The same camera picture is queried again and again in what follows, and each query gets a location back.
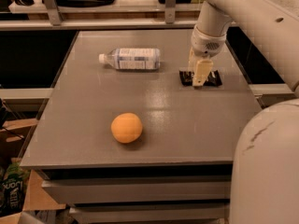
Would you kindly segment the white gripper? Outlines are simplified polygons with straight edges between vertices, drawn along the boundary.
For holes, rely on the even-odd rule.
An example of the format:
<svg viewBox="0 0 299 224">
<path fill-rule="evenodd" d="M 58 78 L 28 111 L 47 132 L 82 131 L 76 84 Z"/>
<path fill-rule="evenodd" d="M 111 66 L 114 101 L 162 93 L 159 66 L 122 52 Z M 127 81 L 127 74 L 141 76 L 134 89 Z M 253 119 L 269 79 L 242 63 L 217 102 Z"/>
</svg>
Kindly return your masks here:
<svg viewBox="0 0 299 224">
<path fill-rule="evenodd" d="M 192 85 L 194 87 L 202 87 L 205 84 L 213 67 L 211 59 L 199 60 L 199 57 L 214 57 L 218 55 L 225 40 L 226 35 L 206 35 L 197 27 L 193 28 L 188 69 L 193 70 Z"/>
</svg>

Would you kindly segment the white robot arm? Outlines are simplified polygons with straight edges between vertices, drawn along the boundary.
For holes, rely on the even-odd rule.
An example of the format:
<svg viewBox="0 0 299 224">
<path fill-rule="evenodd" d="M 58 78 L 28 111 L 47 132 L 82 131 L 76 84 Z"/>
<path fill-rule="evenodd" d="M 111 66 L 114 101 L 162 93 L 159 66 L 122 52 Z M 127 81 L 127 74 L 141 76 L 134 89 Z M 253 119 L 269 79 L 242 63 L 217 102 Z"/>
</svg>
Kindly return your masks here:
<svg viewBox="0 0 299 224">
<path fill-rule="evenodd" d="M 264 90 L 298 91 L 299 20 L 271 0 L 205 0 L 192 32 L 198 62 L 217 54 L 231 22 L 267 63 L 247 69 Z M 229 224 L 299 224 L 299 99 L 275 103 L 252 118 L 235 147 Z"/>
</svg>

